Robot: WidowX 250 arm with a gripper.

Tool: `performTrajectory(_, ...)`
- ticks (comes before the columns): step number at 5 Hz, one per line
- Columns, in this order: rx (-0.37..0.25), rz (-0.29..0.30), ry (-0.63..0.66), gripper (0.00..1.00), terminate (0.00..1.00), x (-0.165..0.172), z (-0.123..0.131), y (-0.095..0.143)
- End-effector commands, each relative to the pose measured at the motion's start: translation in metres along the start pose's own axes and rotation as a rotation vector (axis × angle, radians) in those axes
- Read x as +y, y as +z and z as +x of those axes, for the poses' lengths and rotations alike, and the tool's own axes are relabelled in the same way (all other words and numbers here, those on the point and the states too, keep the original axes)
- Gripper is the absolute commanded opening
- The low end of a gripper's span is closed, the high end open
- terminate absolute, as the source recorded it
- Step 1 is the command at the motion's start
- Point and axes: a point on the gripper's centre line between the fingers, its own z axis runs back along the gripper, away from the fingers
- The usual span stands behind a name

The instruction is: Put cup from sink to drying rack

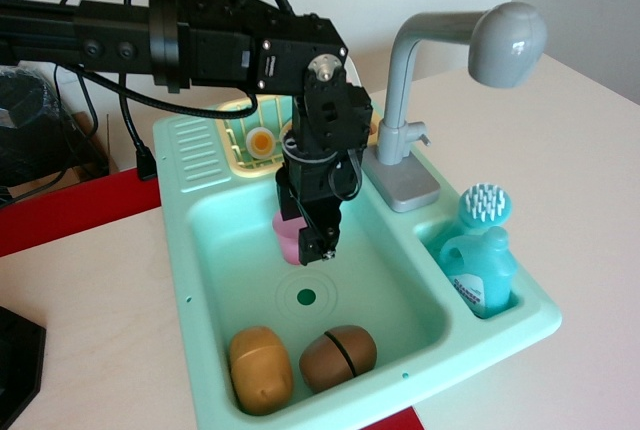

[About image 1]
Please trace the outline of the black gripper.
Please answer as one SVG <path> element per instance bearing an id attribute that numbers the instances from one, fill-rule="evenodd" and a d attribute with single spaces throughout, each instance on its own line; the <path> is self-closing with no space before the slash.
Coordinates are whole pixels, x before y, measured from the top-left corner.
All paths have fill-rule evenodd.
<path id="1" fill-rule="evenodd" d="M 361 189 L 361 153 L 312 155 L 299 147 L 291 130 L 281 145 L 283 164 L 276 172 L 280 215 L 283 221 L 302 217 L 306 222 L 298 232 L 299 262 L 331 260 L 340 238 L 341 205 Z"/>

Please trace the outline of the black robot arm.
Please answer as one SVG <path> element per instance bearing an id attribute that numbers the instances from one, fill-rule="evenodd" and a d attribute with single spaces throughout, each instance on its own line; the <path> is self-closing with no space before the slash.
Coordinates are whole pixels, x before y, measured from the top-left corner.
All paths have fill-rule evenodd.
<path id="1" fill-rule="evenodd" d="M 230 112 L 234 119 L 253 115 L 262 95 L 290 97 L 292 127 L 276 185 L 282 217 L 305 221 L 302 264 L 334 256 L 340 206 L 362 185 L 373 107 L 366 90 L 348 81 L 347 55 L 331 21 L 298 15 L 288 0 L 1 2 L 5 65 L 54 63 L 149 106 L 156 100 L 112 76 L 149 75 L 171 93 L 234 88 L 249 99 Z"/>

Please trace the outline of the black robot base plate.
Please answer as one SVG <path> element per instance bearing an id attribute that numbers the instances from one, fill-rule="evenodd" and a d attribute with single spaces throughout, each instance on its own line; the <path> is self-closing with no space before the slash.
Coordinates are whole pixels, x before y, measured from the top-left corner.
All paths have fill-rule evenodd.
<path id="1" fill-rule="evenodd" d="M 1 428 L 9 429 L 41 388 L 46 329 L 1 308 Z"/>

